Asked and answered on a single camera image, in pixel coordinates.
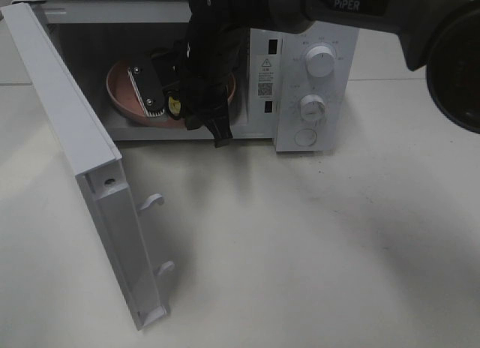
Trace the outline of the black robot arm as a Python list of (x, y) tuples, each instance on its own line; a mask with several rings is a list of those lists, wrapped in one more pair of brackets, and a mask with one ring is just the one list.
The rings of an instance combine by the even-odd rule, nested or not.
[(217, 147), (233, 135), (226, 81), (249, 29), (302, 33), (334, 23), (397, 35), (406, 66), (426, 70), (444, 116), (479, 131), (479, 0), (187, 0), (191, 12), (178, 57), (179, 116), (207, 128)]

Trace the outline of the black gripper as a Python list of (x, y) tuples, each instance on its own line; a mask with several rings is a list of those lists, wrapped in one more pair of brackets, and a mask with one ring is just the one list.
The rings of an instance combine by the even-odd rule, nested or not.
[(184, 40), (175, 47), (181, 107), (205, 119), (216, 149), (232, 140), (228, 82), (248, 32), (231, 22), (190, 21)]

